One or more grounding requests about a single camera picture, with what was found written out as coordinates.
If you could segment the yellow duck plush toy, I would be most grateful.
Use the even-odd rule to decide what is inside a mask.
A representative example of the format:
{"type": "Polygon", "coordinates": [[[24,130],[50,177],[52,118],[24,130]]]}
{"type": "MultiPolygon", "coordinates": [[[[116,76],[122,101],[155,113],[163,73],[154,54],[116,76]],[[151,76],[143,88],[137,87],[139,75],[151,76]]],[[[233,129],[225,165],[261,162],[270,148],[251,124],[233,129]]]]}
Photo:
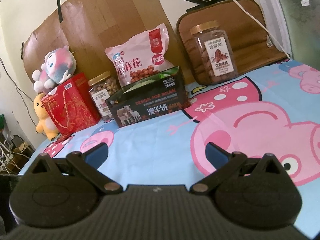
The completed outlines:
{"type": "Polygon", "coordinates": [[[41,101],[44,96],[44,93],[38,94],[33,102],[35,113],[39,119],[39,122],[36,125],[36,133],[44,133],[49,141],[53,141],[60,132],[41,101]]]}

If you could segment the red gift bag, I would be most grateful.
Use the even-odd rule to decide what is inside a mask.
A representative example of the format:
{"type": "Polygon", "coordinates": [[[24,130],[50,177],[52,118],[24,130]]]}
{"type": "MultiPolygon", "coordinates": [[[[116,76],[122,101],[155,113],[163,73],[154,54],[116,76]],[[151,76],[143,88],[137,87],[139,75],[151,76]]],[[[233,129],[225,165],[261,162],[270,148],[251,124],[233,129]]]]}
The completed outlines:
{"type": "Polygon", "coordinates": [[[62,139],[94,126],[101,120],[84,73],[76,74],[58,85],[41,101],[62,139]]]}

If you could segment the pig cartoon bed sheet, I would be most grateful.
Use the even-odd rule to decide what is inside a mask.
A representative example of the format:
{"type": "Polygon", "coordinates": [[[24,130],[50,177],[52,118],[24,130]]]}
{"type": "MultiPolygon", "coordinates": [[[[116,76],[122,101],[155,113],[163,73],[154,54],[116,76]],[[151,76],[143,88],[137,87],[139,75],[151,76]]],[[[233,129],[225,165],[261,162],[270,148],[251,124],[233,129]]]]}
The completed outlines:
{"type": "Polygon", "coordinates": [[[187,87],[190,107],[120,128],[114,121],[44,141],[36,154],[63,158],[107,144],[99,171],[123,187],[190,187],[214,172],[207,144],[251,158],[274,154],[302,195],[296,227],[319,233],[319,70],[285,60],[217,85],[187,87]]]}

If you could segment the nut jar left gold lid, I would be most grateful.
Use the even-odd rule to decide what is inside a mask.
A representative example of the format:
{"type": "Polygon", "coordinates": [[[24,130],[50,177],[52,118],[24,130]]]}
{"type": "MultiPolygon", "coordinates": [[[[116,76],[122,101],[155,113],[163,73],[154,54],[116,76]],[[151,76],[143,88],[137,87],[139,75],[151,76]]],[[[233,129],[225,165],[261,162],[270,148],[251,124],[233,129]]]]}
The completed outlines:
{"type": "Polygon", "coordinates": [[[106,100],[119,90],[117,81],[106,71],[88,81],[89,93],[104,121],[112,119],[106,100]]]}

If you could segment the black sheep printed box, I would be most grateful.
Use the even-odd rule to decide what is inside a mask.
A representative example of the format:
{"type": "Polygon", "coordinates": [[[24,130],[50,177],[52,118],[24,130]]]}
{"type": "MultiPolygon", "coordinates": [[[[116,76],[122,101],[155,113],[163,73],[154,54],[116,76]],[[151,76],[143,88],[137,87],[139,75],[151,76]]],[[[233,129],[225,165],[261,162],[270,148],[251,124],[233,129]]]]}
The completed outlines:
{"type": "Polygon", "coordinates": [[[181,68],[174,77],[156,81],[156,75],[127,85],[106,100],[119,127],[180,111],[190,106],[181,68]]]}

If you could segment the pecan jar right gold lid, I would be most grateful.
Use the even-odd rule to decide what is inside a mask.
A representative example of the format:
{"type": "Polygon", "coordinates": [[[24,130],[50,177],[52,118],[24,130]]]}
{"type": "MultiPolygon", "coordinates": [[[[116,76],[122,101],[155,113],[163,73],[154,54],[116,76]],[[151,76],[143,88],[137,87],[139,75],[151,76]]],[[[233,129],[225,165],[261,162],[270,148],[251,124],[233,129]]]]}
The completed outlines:
{"type": "Polygon", "coordinates": [[[233,51],[227,33],[218,21],[209,21],[190,29],[202,63],[212,85],[238,76],[233,51]]]}

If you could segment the pink grey plush toy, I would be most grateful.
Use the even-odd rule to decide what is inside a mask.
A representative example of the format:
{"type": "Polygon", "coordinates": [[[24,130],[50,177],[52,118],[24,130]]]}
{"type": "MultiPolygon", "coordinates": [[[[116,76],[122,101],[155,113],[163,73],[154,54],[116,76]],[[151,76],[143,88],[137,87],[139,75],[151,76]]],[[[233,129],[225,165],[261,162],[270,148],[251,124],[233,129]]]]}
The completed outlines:
{"type": "Polygon", "coordinates": [[[32,73],[33,89],[37,94],[48,94],[56,86],[72,77],[76,70],[76,59],[69,46],[50,51],[44,57],[41,69],[32,73]]]}

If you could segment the pink snack bag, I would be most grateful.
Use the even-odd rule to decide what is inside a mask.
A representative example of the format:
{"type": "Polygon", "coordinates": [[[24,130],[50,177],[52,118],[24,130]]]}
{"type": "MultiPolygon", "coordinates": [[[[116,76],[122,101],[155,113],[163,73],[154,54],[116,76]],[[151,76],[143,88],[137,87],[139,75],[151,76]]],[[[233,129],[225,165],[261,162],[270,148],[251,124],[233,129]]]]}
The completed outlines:
{"type": "Polygon", "coordinates": [[[164,23],[131,37],[124,44],[105,49],[121,87],[172,68],[165,59],[169,33],[164,23]]]}

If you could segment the brown seat cushion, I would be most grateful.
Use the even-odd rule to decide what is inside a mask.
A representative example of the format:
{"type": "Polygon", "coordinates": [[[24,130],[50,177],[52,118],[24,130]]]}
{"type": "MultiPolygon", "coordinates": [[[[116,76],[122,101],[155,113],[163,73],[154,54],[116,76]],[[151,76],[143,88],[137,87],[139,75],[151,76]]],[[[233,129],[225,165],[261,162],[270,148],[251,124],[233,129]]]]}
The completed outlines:
{"type": "Polygon", "coordinates": [[[191,72],[197,83],[209,85],[210,79],[203,66],[190,29],[201,23],[216,20],[229,38],[235,65],[240,75],[287,58],[276,48],[270,35],[247,16],[233,1],[223,1],[182,15],[176,23],[176,34],[184,46],[184,53],[191,64],[191,72]]]}

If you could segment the cardboard sheet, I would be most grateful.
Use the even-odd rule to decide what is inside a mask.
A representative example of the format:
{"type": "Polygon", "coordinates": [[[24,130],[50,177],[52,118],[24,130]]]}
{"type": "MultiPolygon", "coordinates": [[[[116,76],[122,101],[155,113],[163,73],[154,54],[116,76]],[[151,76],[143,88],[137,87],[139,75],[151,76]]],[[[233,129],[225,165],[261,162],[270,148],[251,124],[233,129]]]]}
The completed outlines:
{"type": "Polygon", "coordinates": [[[23,65],[31,77],[48,52],[68,45],[77,61],[76,70],[88,79],[107,70],[116,75],[105,49],[161,23],[169,32],[165,58],[181,67],[185,83],[194,82],[190,63],[159,0],[67,0],[24,43],[23,65]]]}

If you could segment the window frame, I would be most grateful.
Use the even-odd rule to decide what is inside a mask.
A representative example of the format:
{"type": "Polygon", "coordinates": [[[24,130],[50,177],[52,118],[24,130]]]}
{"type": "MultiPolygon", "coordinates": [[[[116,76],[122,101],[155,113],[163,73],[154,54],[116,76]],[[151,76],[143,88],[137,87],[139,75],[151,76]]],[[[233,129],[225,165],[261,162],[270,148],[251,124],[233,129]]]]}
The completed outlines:
{"type": "Polygon", "coordinates": [[[320,0],[259,0],[271,41],[292,59],[319,69],[320,0]]]}

